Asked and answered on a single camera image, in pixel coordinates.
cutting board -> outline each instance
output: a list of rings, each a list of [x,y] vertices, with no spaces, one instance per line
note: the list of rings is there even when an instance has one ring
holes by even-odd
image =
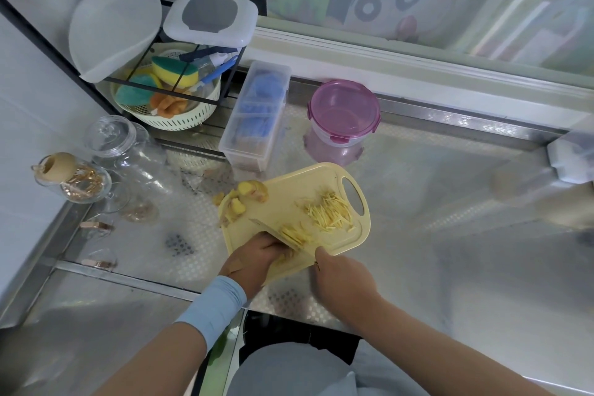
[[[352,183],[361,200],[363,206],[362,215],[353,209],[351,201],[347,197],[343,184],[345,179]],[[369,206],[365,196],[363,196],[363,191],[352,175],[334,163],[318,163],[294,173],[268,180],[264,184],[268,187],[268,201],[261,204],[255,200],[240,197],[247,208],[247,212],[234,223],[229,224],[227,227],[221,227],[229,254],[245,244],[261,230],[249,220],[250,218],[260,220],[275,230],[278,230],[283,224],[298,225],[301,221],[303,227],[312,234],[314,240],[323,244],[325,249],[332,255],[338,255],[359,246],[369,235],[371,219],[369,217]],[[301,210],[300,206],[305,203],[305,199],[319,200],[320,194],[326,190],[335,191],[349,203],[354,226],[350,232],[341,228],[337,228],[330,233],[322,232],[314,226],[308,215]],[[225,202],[224,199],[219,205],[219,217]],[[275,262],[270,267],[265,283],[286,277],[313,265],[313,253],[316,246],[312,245],[309,248],[311,254],[300,252],[285,262]]]

basket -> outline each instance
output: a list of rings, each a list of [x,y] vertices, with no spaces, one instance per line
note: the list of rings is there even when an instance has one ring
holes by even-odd
[[[157,42],[151,46],[151,49],[145,55],[144,59],[138,65],[138,68],[143,68],[151,65],[151,59],[155,55],[161,55],[164,57],[170,58],[177,58],[182,54],[187,52],[191,52],[196,48],[195,45],[189,44],[187,42]],[[128,72],[136,65],[139,57],[136,57],[130,60],[123,68],[116,71],[112,77],[125,80],[128,77]],[[221,82],[220,77],[217,77],[213,80],[214,90],[208,94],[205,99],[209,99],[212,101],[219,100],[220,91],[221,91]],[[119,88],[119,84],[111,83],[109,86],[110,92],[112,97],[114,98],[115,102],[115,93]],[[204,121],[206,121],[210,115],[214,113],[216,105],[213,104],[205,104],[204,102],[195,102],[189,101],[188,106],[191,107],[192,104],[196,106],[190,108],[185,113],[176,114],[171,119],[167,119],[161,116],[152,116],[150,111],[143,105],[138,106],[129,106],[129,105],[121,105],[115,102],[118,107],[121,107],[122,110],[127,111],[134,117],[140,119],[142,122],[148,124],[149,126],[155,127],[156,129],[160,130],[187,130],[193,127],[199,126]]]

pink lid container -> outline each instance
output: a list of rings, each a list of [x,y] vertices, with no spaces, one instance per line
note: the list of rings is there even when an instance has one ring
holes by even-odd
[[[375,132],[381,121],[377,97],[362,84],[332,80],[320,86],[307,104],[314,131],[328,144],[350,146]]]

pink lid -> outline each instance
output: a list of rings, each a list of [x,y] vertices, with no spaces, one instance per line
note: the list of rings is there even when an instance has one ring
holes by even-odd
[[[320,86],[307,104],[307,115],[335,143],[374,132],[381,121],[377,97],[362,84],[332,80]]]

right hand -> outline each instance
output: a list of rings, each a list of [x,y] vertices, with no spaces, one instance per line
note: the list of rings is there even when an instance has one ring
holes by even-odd
[[[375,280],[363,263],[316,249],[317,293],[320,302],[342,322],[357,328],[368,304],[380,299]]]

